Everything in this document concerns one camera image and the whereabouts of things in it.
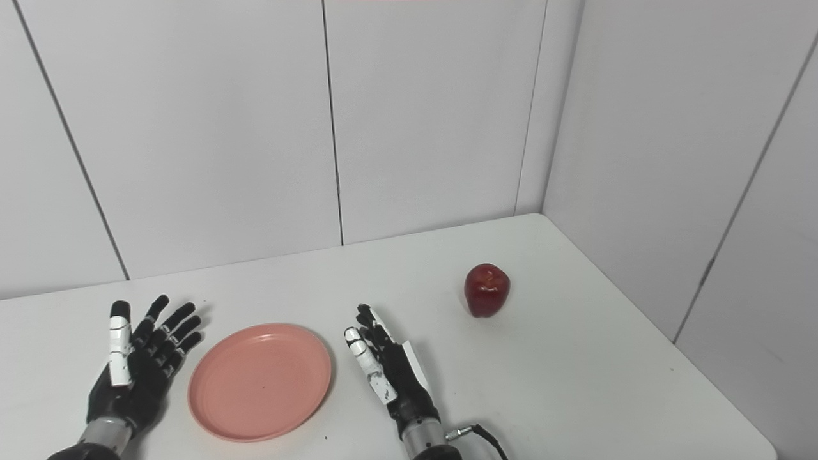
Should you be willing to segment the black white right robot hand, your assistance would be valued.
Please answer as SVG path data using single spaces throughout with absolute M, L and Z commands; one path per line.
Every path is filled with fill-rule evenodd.
M 395 341 L 370 305 L 358 305 L 355 318 L 357 326 L 344 331 L 345 343 L 397 425 L 398 436 L 426 420 L 441 422 L 411 343 Z

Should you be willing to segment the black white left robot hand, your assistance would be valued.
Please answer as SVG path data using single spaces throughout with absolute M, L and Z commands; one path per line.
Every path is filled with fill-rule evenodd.
M 158 421 L 174 376 L 203 338 L 198 330 L 202 319 L 192 302 L 157 323 L 169 303 L 167 295 L 160 295 L 135 327 L 130 303 L 112 303 L 109 357 L 89 393 L 88 424 L 118 419 L 137 436 Z

